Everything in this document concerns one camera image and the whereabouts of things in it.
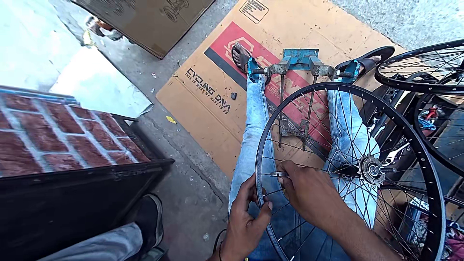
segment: brick wall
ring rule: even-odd
[[[109,113],[0,95],[0,177],[147,161]]]

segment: black sneaker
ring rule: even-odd
[[[147,194],[142,197],[134,220],[142,232],[143,239],[139,256],[160,244],[163,238],[162,213],[163,208],[158,196]]]

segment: flattened cardboard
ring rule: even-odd
[[[280,61],[284,48],[319,49],[319,59],[335,66],[354,59],[380,46],[404,49],[358,21],[332,3],[322,0],[241,0],[178,69],[157,93],[159,101],[173,114],[215,163],[232,178],[246,121],[246,78],[234,65],[231,47],[239,41],[262,66]],[[318,78],[318,82],[327,81]],[[284,78],[284,98],[309,85],[309,72],[290,71]],[[373,71],[356,82],[373,90],[380,86]],[[268,110],[280,104],[280,76],[271,79],[265,89]],[[238,94],[236,100],[230,94]],[[284,109],[295,124],[301,112],[308,112],[308,103],[301,98],[298,108]],[[322,156],[331,144],[328,126],[327,99],[320,92],[315,96],[310,118],[309,135],[314,142],[313,153],[289,146],[274,146],[276,158],[322,167]],[[272,137],[278,140],[277,128]],[[296,137],[284,137],[286,144],[301,147]]]
[[[214,0],[72,0],[163,58]]]

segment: ripped jeans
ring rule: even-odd
[[[229,193],[229,211],[240,189],[240,185],[255,171],[259,140],[269,120],[264,86],[265,81],[263,76],[260,76],[256,83],[253,83],[249,78],[247,79],[246,127],[243,133],[242,148],[232,178]],[[379,147],[376,141],[368,134],[366,126],[362,123],[362,119],[358,113],[358,108],[354,104],[350,94],[341,91],[327,91],[327,99],[330,111],[330,135],[332,137],[333,149],[329,153],[324,169],[327,172],[334,171],[348,162],[353,163],[360,155],[366,154],[367,151],[371,151],[371,155],[378,156]],[[269,159],[275,158],[272,141],[266,140],[263,156],[268,158],[263,158],[262,160],[262,172],[270,173],[276,171],[276,163],[273,159]],[[330,176],[340,196],[344,198],[344,202],[372,228],[377,207],[376,188],[368,185],[361,186],[358,178],[353,178],[354,180],[348,183],[346,179],[340,179],[338,174],[332,173]],[[280,183],[275,177],[268,175],[262,175],[261,177],[262,186],[266,191],[271,192],[281,189]],[[279,209],[279,212],[273,215],[271,219],[271,224],[277,238],[282,237],[304,222],[291,205],[285,206],[289,201],[283,192],[273,193],[268,198],[273,203],[273,212]],[[248,212],[250,215],[256,217],[259,213],[259,208],[252,202]],[[316,258],[318,260],[349,260],[349,257],[337,242],[332,240],[324,231],[308,223],[301,225],[298,229],[283,237],[279,241],[279,244],[290,259],[305,238],[305,244],[298,251],[298,255],[295,256],[294,260],[306,261],[315,260]],[[251,261],[280,260],[266,232],[263,234],[259,245],[248,258]]]

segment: red brick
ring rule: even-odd
[[[44,159],[54,171],[83,169],[81,164],[70,154],[46,154]]]
[[[113,119],[113,116],[106,112],[97,112],[98,117],[108,127],[108,129],[117,137],[125,137],[127,134],[121,129],[119,124]]]
[[[107,150],[121,150],[111,136],[96,121],[82,121],[85,128],[92,133],[95,139]]]
[[[11,109],[24,110],[24,111],[37,111],[37,108],[32,104],[30,98],[14,95],[11,93],[3,93],[6,106]]]
[[[88,165],[92,167],[111,165],[86,137],[69,135],[68,141],[74,146]]]
[[[5,118],[5,115],[0,111],[0,129],[11,129],[11,125]]]
[[[82,109],[82,108],[79,108],[79,107],[72,107],[72,106],[71,106],[71,109],[74,111],[74,113],[79,118],[93,120],[92,114],[90,113],[89,110]]]
[[[42,173],[21,139],[12,132],[0,131],[0,175],[19,176]]]
[[[51,126],[40,114],[13,112],[26,130],[29,138],[42,151],[67,152],[68,148],[58,140]]]
[[[46,101],[42,102],[42,104],[48,108],[52,115],[52,119],[58,124],[62,132],[84,134],[84,131],[71,114],[69,114],[66,107],[61,104],[49,103]]]
[[[108,152],[108,155],[112,157],[118,165],[134,163],[124,152]]]
[[[124,147],[126,147],[132,155],[139,161],[139,162],[147,162],[150,161],[147,156],[140,150],[140,148],[130,139],[130,138],[119,138],[119,142],[121,142]]]

